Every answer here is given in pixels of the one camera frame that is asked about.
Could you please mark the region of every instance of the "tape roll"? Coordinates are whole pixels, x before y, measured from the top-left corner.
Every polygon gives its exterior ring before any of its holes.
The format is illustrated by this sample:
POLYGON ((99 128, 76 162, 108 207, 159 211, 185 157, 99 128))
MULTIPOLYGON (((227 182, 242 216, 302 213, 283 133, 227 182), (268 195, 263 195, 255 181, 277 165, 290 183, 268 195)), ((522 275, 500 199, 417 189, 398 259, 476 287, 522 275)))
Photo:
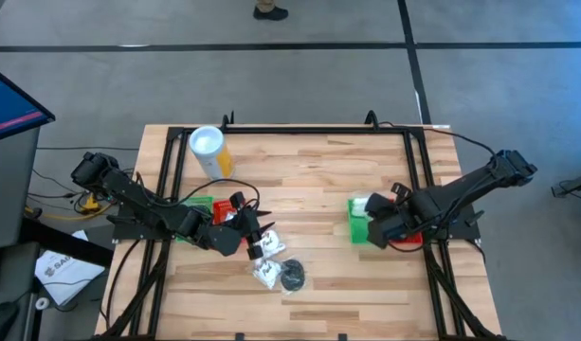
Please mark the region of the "tape roll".
POLYGON ((50 306, 50 300, 47 299, 47 298, 45 298, 45 297, 40 297, 35 302, 35 309, 37 309, 37 310, 43 310, 43 309, 46 309, 49 306, 50 306))

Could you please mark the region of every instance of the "green box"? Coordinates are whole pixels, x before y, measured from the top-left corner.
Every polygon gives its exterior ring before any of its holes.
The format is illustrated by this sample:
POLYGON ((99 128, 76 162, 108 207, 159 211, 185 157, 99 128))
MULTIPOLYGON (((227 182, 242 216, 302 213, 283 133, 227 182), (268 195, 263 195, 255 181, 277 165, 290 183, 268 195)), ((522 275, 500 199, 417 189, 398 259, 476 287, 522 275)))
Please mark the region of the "green box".
POLYGON ((354 200, 347 201, 347 216, 349 218, 349 228, 351 229, 351 243, 368 242, 368 217, 356 217, 353 212, 354 200))
MULTIPOLYGON (((212 203, 214 202, 214 198, 211 196, 195 196, 187 199, 183 205, 186 206, 206 206, 210 213, 212 213, 212 203)), ((177 242, 186 242, 181 238, 176 237, 177 242)))

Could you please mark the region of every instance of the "shoe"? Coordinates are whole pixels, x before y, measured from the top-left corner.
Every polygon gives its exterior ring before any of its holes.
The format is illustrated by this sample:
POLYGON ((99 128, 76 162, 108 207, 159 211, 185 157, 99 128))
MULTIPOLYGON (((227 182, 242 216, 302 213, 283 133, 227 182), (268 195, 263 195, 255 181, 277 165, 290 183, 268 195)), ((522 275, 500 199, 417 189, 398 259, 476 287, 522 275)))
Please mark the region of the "shoe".
POLYGON ((261 12, 259 8, 255 7, 252 16, 256 20, 280 21, 288 17, 288 10, 280 9, 279 7, 274 7, 269 12, 261 12))

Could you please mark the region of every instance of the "blue screen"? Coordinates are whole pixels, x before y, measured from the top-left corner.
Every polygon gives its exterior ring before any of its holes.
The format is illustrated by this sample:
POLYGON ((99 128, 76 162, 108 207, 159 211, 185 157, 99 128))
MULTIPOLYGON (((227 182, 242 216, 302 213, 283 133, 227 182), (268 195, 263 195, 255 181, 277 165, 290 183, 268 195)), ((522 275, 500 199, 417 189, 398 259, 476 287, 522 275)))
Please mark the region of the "blue screen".
POLYGON ((47 115, 0 81, 0 135, 48 119, 47 115))

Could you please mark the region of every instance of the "wooden table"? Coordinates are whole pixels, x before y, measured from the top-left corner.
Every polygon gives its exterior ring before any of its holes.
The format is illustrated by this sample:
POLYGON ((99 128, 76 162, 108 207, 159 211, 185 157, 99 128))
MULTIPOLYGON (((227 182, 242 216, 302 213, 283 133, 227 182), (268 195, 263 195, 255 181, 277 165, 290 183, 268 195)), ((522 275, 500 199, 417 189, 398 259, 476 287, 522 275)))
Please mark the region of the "wooden table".
MULTIPOLYGON (((159 176, 168 127, 146 126, 140 145, 136 170, 151 190, 159 176)), ((380 250, 370 244, 351 244, 349 239, 349 197, 374 191, 389 195, 396 181, 409 185, 400 135, 227 135, 226 139, 236 162, 235 178, 257 186, 261 209, 273 211, 261 222, 275 221, 287 245, 278 259, 303 262, 306 285, 292 295, 285 295, 279 283, 275 290, 267 290, 251 275, 244 244, 225 258, 174 242, 158 339, 233 339, 236 332, 244 332, 248 340, 337 339, 341 332, 353 340, 437 339, 422 252, 380 250)), ((451 137, 427 132, 427 145, 436 183, 461 175, 451 137)), ((181 196, 205 182, 204 172, 187 152, 181 196)), ((225 199, 236 190, 246 198, 253 195, 250 188, 232 183, 211 186, 201 194, 225 199)), ((111 274, 130 244, 121 242, 116 247, 111 274)), ((136 292, 144 245, 136 247, 121 271, 112 322, 136 292)), ((488 329, 500 332, 481 255, 466 242, 451 242, 450 255, 463 299, 488 329)), ((453 333, 449 304, 443 297, 446 325, 453 333)), ((145 302, 142 333, 147 330, 151 295, 145 302)), ((100 318, 96 333, 103 332, 104 325, 100 318)))

